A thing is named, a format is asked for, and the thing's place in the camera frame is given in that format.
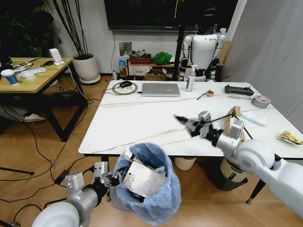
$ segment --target food wrapper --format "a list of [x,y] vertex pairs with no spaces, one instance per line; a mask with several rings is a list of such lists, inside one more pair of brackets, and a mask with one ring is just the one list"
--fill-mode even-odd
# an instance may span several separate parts
[[287,142],[291,142],[297,145],[303,145],[303,141],[297,139],[294,135],[292,135],[289,131],[284,131],[278,137],[279,139],[286,140]]

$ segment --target computer mouse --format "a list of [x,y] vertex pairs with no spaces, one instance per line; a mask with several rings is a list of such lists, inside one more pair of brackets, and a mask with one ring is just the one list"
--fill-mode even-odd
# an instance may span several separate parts
[[128,81],[128,80],[123,81],[123,82],[120,83],[120,87],[121,88],[129,87],[131,85],[133,85],[133,84],[130,81]]

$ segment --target black tripod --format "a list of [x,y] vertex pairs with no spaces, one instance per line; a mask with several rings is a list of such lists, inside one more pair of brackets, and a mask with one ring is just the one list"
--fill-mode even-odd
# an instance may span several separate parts
[[[18,170],[18,169],[10,169],[10,168],[4,168],[4,167],[0,167],[0,170],[10,171],[10,172],[15,172],[15,173],[29,174],[31,176],[35,174],[34,172],[28,172],[28,171],[23,171],[23,170]],[[6,223],[5,221],[2,221],[2,220],[0,220],[0,226],[13,227],[9,223]]]

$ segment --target mouse pad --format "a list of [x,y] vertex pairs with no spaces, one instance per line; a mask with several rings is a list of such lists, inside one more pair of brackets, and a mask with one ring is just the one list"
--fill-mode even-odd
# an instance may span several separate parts
[[113,85],[113,92],[118,95],[128,95],[137,91],[138,86],[135,83],[132,83],[131,86],[121,88],[119,87],[120,83]]

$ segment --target white wall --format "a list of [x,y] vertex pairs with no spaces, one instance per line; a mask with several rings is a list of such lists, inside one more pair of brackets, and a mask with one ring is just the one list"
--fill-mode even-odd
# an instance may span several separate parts
[[[228,40],[232,40],[235,28],[241,17],[247,0],[239,0],[231,28],[227,33]],[[94,53],[98,60],[101,73],[111,73],[111,57],[114,48],[112,31],[108,30],[107,18],[103,0],[80,1],[84,32],[88,42],[89,51]],[[57,14],[54,15],[56,32],[62,43],[57,46],[62,57],[76,55],[76,50],[65,31]],[[116,49],[113,57],[113,69],[118,69],[119,42],[132,42],[133,50],[145,49],[152,56],[164,51],[175,55],[178,33],[169,32],[115,32]]]
[[303,1],[248,1],[223,76],[251,83],[303,132]]

